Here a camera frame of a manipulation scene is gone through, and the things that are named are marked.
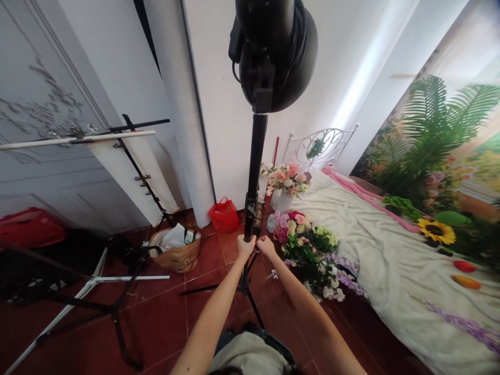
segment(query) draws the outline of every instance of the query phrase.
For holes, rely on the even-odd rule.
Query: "sunflower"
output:
[[[420,218],[418,219],[417,225],[420,227],[420,232],[422,232],[425,237],[430,237],[434,241],[450,245],[457,240],[453,228],[446,224]]]

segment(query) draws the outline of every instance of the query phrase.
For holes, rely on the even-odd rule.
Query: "woven basket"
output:
[[[171,231],[171,229],[164,229],[153,234],[149,241],[149,245],[160,246],[163,237],[169,231]],[[167,250],[155,258],[152,257],[152,259],[163,268],[167,268],[178,273],[191,271],[198,264],[198,251],[201,236],[195,238],[196,232],[191,230],[190,232],[193,233],[193,242],[185,246]]]

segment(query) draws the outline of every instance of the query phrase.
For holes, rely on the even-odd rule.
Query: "white blanket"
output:
[[[359,284],[391,332],[435,374],[499,374],[500,358],[470,335],[443,321],[410,295],[446,311],[500,329],[500,280],[477,266],[465,274],[446,257],[409,233],[385,213],[336,182],[294,199],[292,209],[339,238],[339,254],[360,263]],[[450,276],[462,274],[482,284],[463,288]]]

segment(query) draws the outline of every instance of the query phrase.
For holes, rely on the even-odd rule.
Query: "person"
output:
[[[262,339],[263,335],[258,335],[256,334],[258,332],[255,331],[252,333],[252,329],[250,332],[233,336],[222,349],[218,348],[218,344],[220,347],[222,341],[227,341],[224,339],[222,328],[228,316],[243,267],[256,242],[260,252],[264,253],[272,262],[296,312],[304,322],[309,324],[307,329],[311,330],[320,344],[321,355],[330,365],[331,373],[366,375],[363,367],[326,312],[280,259],[271,240],[264,236],[256,241],[256,237],[253,236],[252,240],[247,243],[244,241],[243,235],[237,238],[239,250],[237,260],[205,305],[170,374],[279,375],[302,373],[300,369],[291,364],[293,359],[287,360],[283,356],[286,347],[280,346],[278,341],[278,350],[276,350],[276,346],[268,345]]]

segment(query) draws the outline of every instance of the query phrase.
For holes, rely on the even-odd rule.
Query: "red bag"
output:
[[[229,201],[227,197],[222,198],[219,203],[215,203],[208,214],[217,233],[232,232],[240,226],[236,207],[234,207],[233,201]]]
[[[57,219],[35,207],[0,219],[0,240],[26,248],[60,242],[66,235]]]

